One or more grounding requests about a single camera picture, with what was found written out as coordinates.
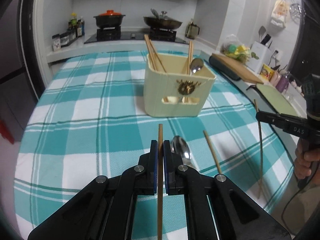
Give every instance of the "wooden chopstick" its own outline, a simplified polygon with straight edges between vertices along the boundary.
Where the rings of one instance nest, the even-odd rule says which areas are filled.
[[[208,144],[208,146],[209,146],[209,148],[210,148],[210,151],[211,151],[211,154],[212,154],[212,156],[213,156],[214,162],[216,163],[218,172],[219,172],[219,174],[222,174],[222,170],[221,170],[221,167],[220,167],[220,164],[219,164],[217,155],[216,155],[216,153],[215,153],[215,151],[214,151],[214,149],[213,149],[213,147],[212,147],[211,140],[210,140],[210,138],[209,138],[209,135],[208,135],[207,131],[204,130],[204,131],[203,131],[203,134],[204,134],[205,139],[207,140],[207,144]]]
[[[256,112],[259,112],[257,101],[254,99],[254,108]],[[263,178],[263,147],[262,147],[262,132],[261,132],[261,123],[258,121],[258,128],[259,128],[259,139],[260,139],[260,183],[259,183],[259,192],[258,192],[258,199],[261,196],[262,191],[262,178]]]
[[[166,73],[167,73],[167,71],[165,70],[165,68],[164,68],[164,66],[163,66],[163,63],[162,63],[162,61],[161,61],[161,59],[160,59],[160,57],[159,57],[159,55],[158,55],[158,53],[157,53],[157,50],[156,50],[156,48],[155,48],[155,46],[153,45],[153,43],[152,43],[152,41],[151,41],[151,40],[150,40],[150,44],[151,44],[151,47],[152,47],[152,49],[153,49],[154,53],[156,54],[156,57],[157,57],[157,58],[158,58],[158,60],[159,60],[160,65],[162,66],[162,68],[163,68],[164,72],[166,72]]]
[[[157,56],[158,56],[158,54],[156,53],[156,50],[155,50],[155,48],[154,48],[151,40],[149,39],[148,34],[145,34],[145,35],[144,35],[144,40],[145,40],[146,45],[147,45],[147,48],[148,48],[148,52],[149,52],[149,56],[150,56],[150,60],[151,60],[153,69],[156,70],[156,71],[159,71],[159,70],[157,69],[156,60],[155,60],[155,58],[154,58],[154,55],[153,55],[153,53],[152,53],[152,50],[155,52],[155,54],[156,54]],[[166,103],[168,103],[168,102],[169,102],[168,97],[164,97],[164,101],[165,101]]]
[[[158,240],[162,240],[162,216],[163,216],[163,128],[159,124],[158,131],[158,202],[157,202]]]
[[[153,57],[153,54],[152,54],[152,48],[151,48],[151,44],[150,44],[150,40],[149,40],[148,34],[144,35],[144,40],[146,41],[146,45],[147,45],[147,48],[148,48],[148,52],[149,52],[149,56],[150,56],[150,60],[151,60],[153,69],[158,71],[157,66],[156,66],[155,58]]]
[[[190,64],[193,58],[193,42],[190,41],[189,43],[189,52],[188,52],[188,66],[187,66],[187,75],[190,75]],[[187,103],[189,98],[185,97],[184,102]]]

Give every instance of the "red pot lid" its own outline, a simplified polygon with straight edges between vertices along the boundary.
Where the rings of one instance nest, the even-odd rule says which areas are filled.
[[[99,16],[104,15],[121,15],[121,13],[114,12],[114,10],[107,10],[105,13],[99,14]]]

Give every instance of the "table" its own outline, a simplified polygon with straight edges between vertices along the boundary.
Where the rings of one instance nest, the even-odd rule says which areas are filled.
[[[270,126],[262,124],[263,196],[257,199],[260,146],[252,102],[215,73],[198,117],[152,118],[143,103],[146,55],[121,51],[71,58],[46,89],[26,128],[15,172],[23,238],[96,176],[118,176],[136,165],[157,139],[159,123],[164,139],[185,138],[195,167],[214,176],[217,168],[202,133],[207,130],[223,173],[267,212],[276,205],[292,160]],[[163,205],[163,239],[187,239],[183,196],[164,194]],[[139,196],[132,239],[155,236],[156,196]]]

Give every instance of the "refrigerator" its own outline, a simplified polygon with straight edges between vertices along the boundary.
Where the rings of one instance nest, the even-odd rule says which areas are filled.
[[[21,141],[44,91],[32,51],[32,4],[33,0],[12,0],[0,19],[0,120],[15,141]]]

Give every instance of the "cream plastic basket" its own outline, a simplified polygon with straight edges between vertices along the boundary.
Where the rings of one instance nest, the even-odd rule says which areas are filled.
[[[159,71],[154,70],[149,54],[147,56],[143,89],[145,111],[153,117],[197,116],[216,76],[206,64],[195,74],[187,75],[188,57],[163,53],[158,55],[165,70],[158,59],[156,64]]]

